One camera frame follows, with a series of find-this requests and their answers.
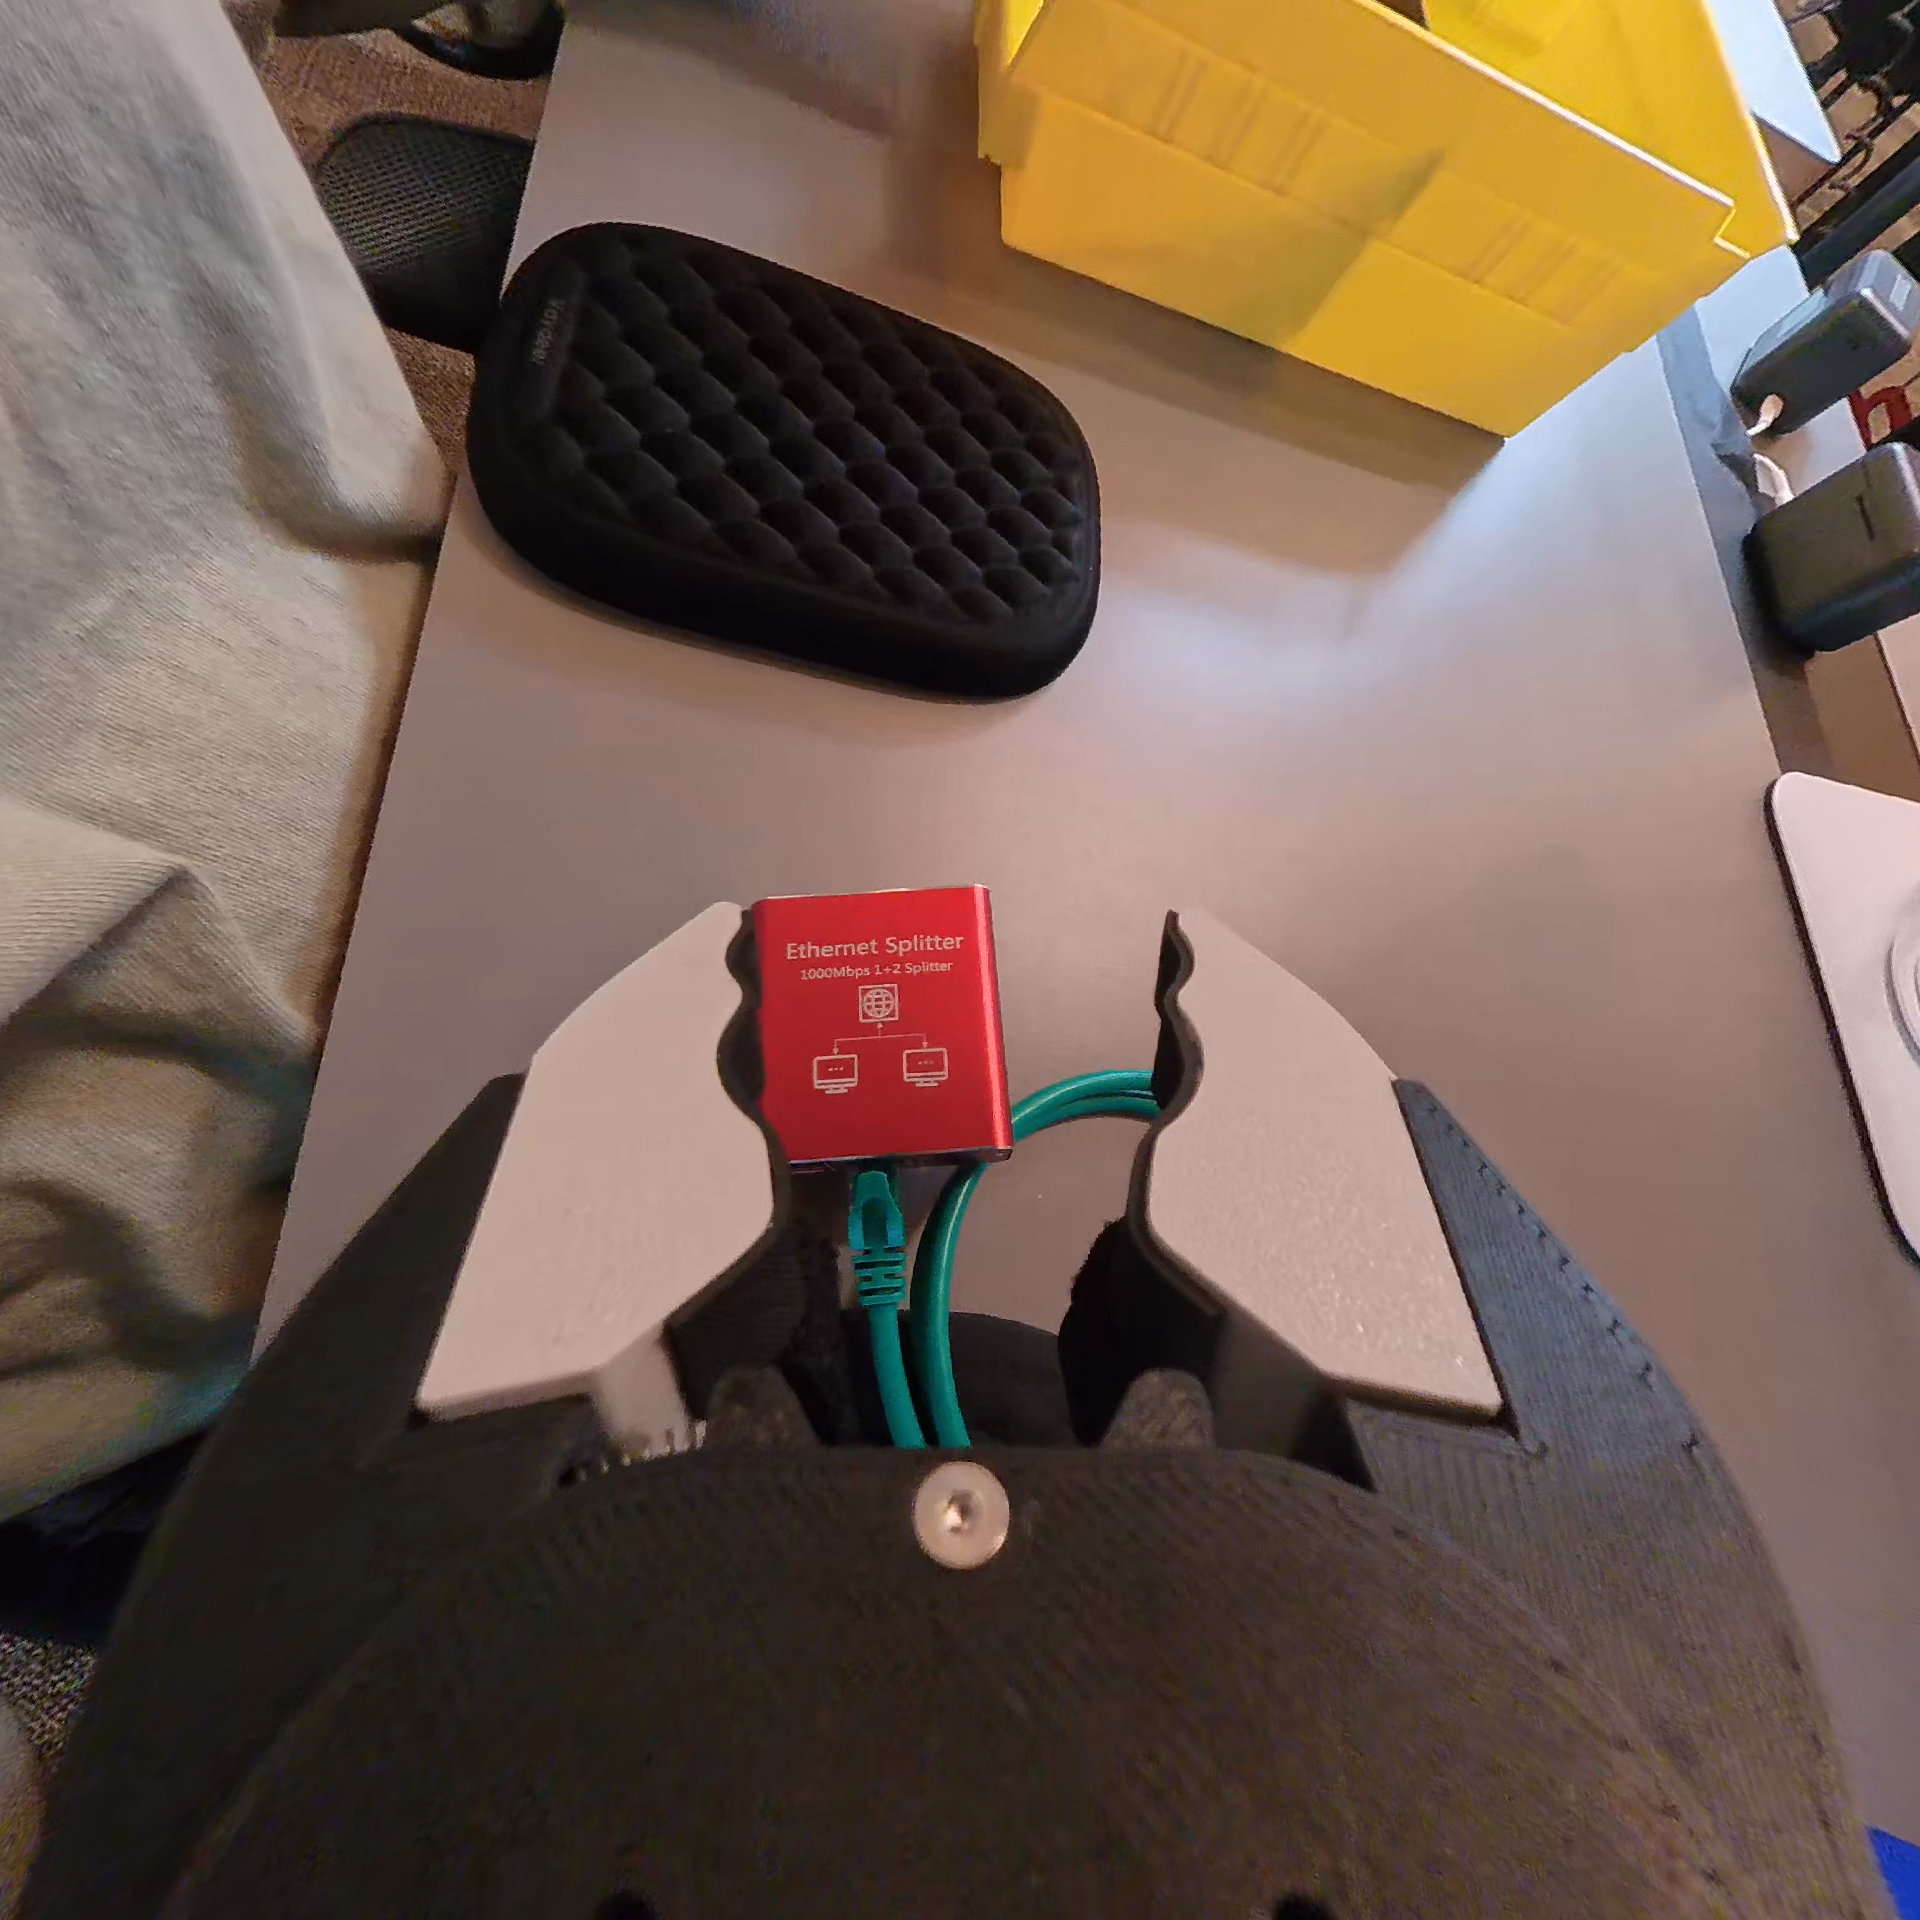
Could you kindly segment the yellow plastic bin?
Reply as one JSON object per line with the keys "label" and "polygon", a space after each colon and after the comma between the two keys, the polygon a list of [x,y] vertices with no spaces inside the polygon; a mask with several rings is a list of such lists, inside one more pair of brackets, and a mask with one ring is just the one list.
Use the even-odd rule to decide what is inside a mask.
{"label": "yellow plastic bin", "polygon": [[999,236],[1504,439],[1795,239],[1708,4],[983,3]]}

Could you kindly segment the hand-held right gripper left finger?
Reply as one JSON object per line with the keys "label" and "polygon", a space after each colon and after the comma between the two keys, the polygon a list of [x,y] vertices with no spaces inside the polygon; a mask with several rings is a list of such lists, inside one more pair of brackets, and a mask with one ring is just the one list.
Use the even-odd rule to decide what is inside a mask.
{"label": "hand-held right gripper left finger", "polygon": [[860,1436],[836,1252],[794,1221],[762,1119],[753,916],[715,903],[540,1044],[416,1403],[435,1422],[584,1399],[613,1450],[676,1450],[773,1366]]}

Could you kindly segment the black power adapter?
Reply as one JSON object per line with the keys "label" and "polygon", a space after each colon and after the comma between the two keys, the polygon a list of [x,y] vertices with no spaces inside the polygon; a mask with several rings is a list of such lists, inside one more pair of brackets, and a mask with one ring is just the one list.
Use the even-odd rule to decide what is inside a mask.
{"label": "black power adapter", "polygon": [[1749,577],[1778,641],[1835,654],[1919,615],[1919,452],[1890,439],[1763,514]]}

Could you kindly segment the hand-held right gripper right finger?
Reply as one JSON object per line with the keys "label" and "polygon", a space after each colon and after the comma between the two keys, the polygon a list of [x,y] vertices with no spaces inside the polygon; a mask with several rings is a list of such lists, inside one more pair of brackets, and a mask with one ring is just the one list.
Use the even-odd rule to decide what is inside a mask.
{"label": "hand-held right gripper right finger", "polygon": [[1226,1450],[1331,1458],[1352,1411],[1495,1434],[1504,1389],[1402,1083],[1319,991],[1170,908],[1153,1118],[1059,1332],[1073,1434],[1144,1375],[1197,1382]]}

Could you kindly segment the red ethernet splitter box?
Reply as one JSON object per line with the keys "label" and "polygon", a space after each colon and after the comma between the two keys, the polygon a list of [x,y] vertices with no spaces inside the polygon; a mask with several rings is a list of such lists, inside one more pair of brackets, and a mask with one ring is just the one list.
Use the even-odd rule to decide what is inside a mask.
{"label": "red ethernet splitter box", "polygon": [[987,886],[770,895],[753,938],[760,1107],[794,1169],[1011,1156]]}

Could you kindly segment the black quilted wrist rest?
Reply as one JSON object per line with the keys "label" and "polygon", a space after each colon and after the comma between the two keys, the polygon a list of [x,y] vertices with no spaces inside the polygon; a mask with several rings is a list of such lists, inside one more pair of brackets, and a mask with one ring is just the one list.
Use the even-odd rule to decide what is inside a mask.
{"label": "black quilted wrist rest", "polygon": [[552,585],[844,678],[1019,699],[1083,651],[1083,428],[980,343],[707,236],[567,229],[503,287],[467,466]]}

